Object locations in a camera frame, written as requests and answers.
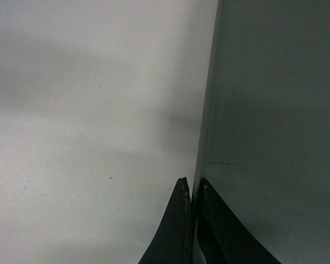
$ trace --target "dark gray surface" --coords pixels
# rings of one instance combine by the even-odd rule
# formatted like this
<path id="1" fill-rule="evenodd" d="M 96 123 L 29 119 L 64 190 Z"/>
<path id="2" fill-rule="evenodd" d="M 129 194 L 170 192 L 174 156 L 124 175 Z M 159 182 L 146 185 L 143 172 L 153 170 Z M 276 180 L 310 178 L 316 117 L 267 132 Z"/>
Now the dark gray surface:
<path id="1" fill-rule="evenodd" d="M 330 1 L 226 1 L 199 177 L 282 263 L 330 263 Z"/>

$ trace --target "gray panel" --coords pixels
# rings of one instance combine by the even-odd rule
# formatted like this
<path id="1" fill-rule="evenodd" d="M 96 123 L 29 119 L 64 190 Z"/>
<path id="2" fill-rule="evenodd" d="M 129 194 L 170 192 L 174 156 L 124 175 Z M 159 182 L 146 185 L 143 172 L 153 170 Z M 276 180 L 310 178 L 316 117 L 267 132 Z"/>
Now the gray panel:
<path id="1" fill-rule="evenodd" d="M 330 1 L 226 1 L 196 182 L 282 263 L 330 263 Z"/>

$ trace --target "white wall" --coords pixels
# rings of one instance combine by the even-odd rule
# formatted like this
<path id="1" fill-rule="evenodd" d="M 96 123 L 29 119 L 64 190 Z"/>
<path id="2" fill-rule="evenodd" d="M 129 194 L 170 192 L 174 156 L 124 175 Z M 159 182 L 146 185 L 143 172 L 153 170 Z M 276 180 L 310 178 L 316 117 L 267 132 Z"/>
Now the white wall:
<path id="1" fill-rule="evenodd" d="M 138 262 L 193 181 L 216 4 L 0 1 L 0 263 Z"/>

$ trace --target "scratch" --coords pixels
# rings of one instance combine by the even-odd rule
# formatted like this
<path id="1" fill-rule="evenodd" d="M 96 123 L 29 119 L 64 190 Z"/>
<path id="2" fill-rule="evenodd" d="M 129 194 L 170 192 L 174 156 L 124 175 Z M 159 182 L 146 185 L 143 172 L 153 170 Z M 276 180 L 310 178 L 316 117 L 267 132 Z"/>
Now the scratch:
<path id="1" fill-rule="evenodd" d="M 214 161 L 209 162 L 209 164 L 227 165 L 227 166 L 240 166 L 241 165 L 241 164 L 232 163 L 232 162 L 214 162 Z"/>

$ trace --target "black plastic piece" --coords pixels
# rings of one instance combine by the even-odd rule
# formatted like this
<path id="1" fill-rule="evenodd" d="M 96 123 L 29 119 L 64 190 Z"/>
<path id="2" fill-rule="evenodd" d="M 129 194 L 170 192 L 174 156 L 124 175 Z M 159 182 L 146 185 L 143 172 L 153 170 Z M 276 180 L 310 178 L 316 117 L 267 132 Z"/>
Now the black plastic piece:
<path id="1" fill-rule="evenodd" d="M 187 179 L 182 178 L 139 264 L 191 264 L 191 246 L 191 200 Z"/>
<path id="2" fill-rule="evenodd" d="M 207 264 L 280 264 L 238 220 L 203 178 L 199 193 L 198 242 Z"/>

